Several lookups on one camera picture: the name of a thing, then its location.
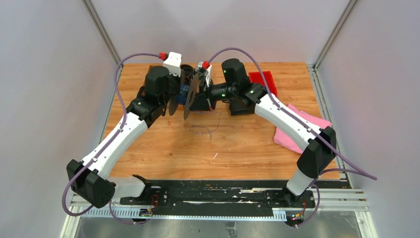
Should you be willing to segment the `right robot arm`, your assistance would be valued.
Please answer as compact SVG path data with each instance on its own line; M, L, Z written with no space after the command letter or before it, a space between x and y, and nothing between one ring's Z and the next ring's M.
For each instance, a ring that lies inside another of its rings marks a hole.
M280 102L264 84L251 82L244 64L238 59L225 60L221 66L225 82L220 84L212 82L208 62L200 62L194 69L186 113L212 111L217 102L222 101L229 104L231 115L256 114L289 136L303 152L297 160L296 172L281 193L272 199L297 206L302 202L305 190L335 158L335 130L307 121Z

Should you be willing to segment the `grey filament spool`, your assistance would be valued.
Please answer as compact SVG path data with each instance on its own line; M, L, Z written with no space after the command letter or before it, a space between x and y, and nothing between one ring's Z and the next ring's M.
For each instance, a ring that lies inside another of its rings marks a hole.
M188 118L191 111L190 107L196 98L199 82L199 75L194 70L187 73L181 70L180 91L170 98L168 104L170 116L175 114L179 105L182 105L184 109L183 118L184 120Z

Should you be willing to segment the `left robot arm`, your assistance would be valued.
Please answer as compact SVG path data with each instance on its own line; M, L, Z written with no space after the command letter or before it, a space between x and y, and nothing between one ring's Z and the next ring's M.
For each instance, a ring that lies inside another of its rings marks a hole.
M167 105L180 93L184 78L185 73L179 66L150 68L137 97L111 133L80 162L68 163L66 169L72 191L96 208L124 197L132 197L140 205L150 202L151 185L145 178L138 175L110 178L109 175L134 140L166 114Z

